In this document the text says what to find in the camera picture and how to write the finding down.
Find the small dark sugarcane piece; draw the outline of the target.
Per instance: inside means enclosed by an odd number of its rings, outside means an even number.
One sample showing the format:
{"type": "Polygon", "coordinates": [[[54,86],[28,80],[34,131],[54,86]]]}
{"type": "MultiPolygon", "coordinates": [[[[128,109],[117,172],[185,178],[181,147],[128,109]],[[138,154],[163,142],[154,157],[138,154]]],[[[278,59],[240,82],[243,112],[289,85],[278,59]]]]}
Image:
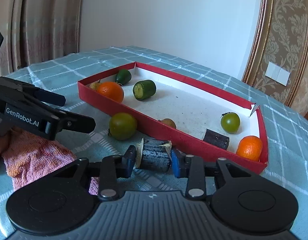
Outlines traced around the small dark sugarcane piece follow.
{"type": "Polygon", "coordinates": [[[203,141],[224,150],[227,150],[229,147],[229,137],[219,134],[210,129],[206,129],[203,141]]]}

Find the large green tomato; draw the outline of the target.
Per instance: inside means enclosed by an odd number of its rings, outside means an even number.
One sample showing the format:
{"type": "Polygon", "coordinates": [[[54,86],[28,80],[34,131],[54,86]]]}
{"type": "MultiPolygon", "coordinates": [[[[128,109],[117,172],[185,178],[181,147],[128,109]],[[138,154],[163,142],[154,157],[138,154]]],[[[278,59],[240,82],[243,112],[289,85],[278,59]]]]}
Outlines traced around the large green tomato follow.
{"type": "Polygon", "coordinates": [[[127,140],[137,130],[137,120],[129,113],[117,113],[113,115],[109,123],[109,135],[117,140],[127,140]]]}

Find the small brown longan fruit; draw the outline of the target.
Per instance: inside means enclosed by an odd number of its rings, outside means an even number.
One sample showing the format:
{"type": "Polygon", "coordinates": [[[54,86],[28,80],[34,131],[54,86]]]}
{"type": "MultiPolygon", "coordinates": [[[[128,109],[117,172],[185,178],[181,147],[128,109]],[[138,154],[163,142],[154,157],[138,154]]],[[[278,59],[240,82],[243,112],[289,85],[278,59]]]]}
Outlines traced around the small brown longan fruit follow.
{"type": "Polygon", "coordinates": [[[162,119],[162,120],[159,120],[159,122],[161,122],[162,124],[165,124],[169,127],[172,127],[174,129],[176,129],[176,124],[174,123],[174,121],[172,119],[169,119],[169,118],[165,118],[165,119],[162,119]]]}

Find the large orange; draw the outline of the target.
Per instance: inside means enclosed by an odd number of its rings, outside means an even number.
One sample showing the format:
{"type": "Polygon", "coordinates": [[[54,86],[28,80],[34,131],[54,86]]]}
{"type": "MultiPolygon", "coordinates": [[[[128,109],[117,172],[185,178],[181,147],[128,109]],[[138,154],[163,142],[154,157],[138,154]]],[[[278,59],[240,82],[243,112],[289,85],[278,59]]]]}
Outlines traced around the large orange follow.
{"type": "Polygon", "coordinates": [[[124,90],[115,82],[104,82],[98,86],[97,92],[106,98],[122,103],[124,99],[124,90]]]}

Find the small green tomato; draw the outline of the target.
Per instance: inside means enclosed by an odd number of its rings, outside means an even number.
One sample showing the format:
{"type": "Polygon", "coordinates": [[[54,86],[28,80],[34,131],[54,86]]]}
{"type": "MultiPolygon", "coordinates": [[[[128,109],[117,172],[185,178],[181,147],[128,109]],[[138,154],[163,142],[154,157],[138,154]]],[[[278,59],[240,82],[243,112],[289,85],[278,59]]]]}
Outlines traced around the small green tomato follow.
{"type": "Polygon", "coordinates": [[[227,112],[222,114],[221,127],[224,131],[230,134],[234,134],[240,127],[240,118],[234,112],[227,112]]]}

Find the small orange mandarin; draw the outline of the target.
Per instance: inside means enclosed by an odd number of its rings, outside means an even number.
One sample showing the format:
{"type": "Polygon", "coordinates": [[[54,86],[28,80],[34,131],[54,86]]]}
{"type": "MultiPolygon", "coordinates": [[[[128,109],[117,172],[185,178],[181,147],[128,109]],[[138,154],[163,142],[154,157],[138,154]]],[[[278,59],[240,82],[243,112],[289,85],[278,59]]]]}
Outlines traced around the small orange mandarin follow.
{"type": "Polygon", "coordinates": [[[236,154],[242,158],[259,161],[262,152],[262,141],[260,138],[249,135],[244,137],[238,145],[236,154]]]}

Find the green cucumber end piece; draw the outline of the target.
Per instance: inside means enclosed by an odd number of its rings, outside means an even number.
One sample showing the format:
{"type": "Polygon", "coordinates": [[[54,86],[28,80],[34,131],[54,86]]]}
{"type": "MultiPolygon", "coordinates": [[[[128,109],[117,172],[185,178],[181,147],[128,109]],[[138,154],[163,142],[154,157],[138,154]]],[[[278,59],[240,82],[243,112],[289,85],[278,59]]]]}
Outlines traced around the green cucumber end piece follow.
{"type": "Polygon", "coordinates": [[[132,78],[132,75],[127,69],[120,69],[115,77],[115,82],[120,85],[126,85],[132,78]]]}

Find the brown kiwi-like fruit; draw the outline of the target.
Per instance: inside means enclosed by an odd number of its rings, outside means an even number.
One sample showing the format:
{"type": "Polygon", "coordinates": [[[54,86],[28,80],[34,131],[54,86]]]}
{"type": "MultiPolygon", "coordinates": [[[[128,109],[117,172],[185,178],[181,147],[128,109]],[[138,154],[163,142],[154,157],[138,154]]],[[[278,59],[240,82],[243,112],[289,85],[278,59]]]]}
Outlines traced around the brown kiwi-like fruit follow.
{"type": "Polygon", "coordinates": [[[98,90],[98,87],[101,85],[101,81],[98,80],[98,81],[95,81],[95,82],[92,82],[90,85],[89,85],[89,88],[94,90],[94,91],[97,91],[98,90]]]}

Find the red shallow cardboard box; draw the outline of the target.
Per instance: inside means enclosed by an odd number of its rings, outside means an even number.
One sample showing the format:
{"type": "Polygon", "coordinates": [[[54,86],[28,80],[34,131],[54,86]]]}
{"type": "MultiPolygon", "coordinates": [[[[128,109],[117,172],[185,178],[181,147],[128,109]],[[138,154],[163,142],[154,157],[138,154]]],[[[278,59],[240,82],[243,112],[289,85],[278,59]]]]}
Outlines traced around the red shallow cardboard box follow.
{"type": "Polygon", "coordinates": [[[140,132],[158,140],[169,140],[178,150],[202,157],[205,161],[224,157],[255,173],[261,173],[267,167],[266,128],[261,110],[255,103],[207,83],[148,64],[133,62],[125,64],[124,68],[130,71],[132,78],[123,87],[122,103],[89,88],[92,82],[98,80],[114,81],[119,68],[80,80],[80,99],[108,115],[129,113],[136,118],[140,132]],[[152,80],[157,90],[150,98],[139,101],[134,97],[133,87],[143,80],[152,80]],[[221,117],[227,112],[238,114],[241,124],[237,133],[229,135],[229,147],[224,150],[208,144],[203,138],[206,129],[224,134],[221,117]],[[172,119],[177,128],[159,122],[165,118],[172,119]],[[262,141],[259,161],[236,155],[239,142],[248,135],[259,137],[262,141]]]}

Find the pink towel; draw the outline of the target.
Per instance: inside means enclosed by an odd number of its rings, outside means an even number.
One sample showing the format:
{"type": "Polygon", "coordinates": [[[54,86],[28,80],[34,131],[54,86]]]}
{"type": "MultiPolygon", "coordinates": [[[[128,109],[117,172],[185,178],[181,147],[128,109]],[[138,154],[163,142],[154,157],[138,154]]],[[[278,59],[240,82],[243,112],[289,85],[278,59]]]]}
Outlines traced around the pink towel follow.
{"type": "Polygon", "coordinates": [[[76,155],[57,141],[8,127],[0,128],[0,157],[14,191],[76,160],[76,155]]]}

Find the beige curtain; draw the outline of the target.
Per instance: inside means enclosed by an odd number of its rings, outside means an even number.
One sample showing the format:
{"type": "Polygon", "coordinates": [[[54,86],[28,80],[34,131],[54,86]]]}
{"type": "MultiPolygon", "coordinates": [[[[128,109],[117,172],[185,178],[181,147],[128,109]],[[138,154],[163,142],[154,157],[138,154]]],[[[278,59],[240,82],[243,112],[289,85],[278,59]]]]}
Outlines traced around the beige curtain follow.
{"type": "Polygon", "coordinates": [[[0,0],[0,75],[79,50],[81,0],[0,0]]]}

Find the white wall switch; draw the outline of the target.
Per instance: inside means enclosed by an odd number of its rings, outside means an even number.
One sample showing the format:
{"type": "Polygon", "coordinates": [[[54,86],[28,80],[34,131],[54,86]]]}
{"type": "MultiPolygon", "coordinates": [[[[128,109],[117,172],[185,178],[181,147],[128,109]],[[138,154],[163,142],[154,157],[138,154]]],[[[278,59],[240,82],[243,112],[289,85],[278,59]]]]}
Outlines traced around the white wall switch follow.
{"type": "Polygon", "coordinates": [[[281,85],[286,86],[290,77],[290,72],[272,62],[269,62],[265,76],[278,82],[281,85]]]}

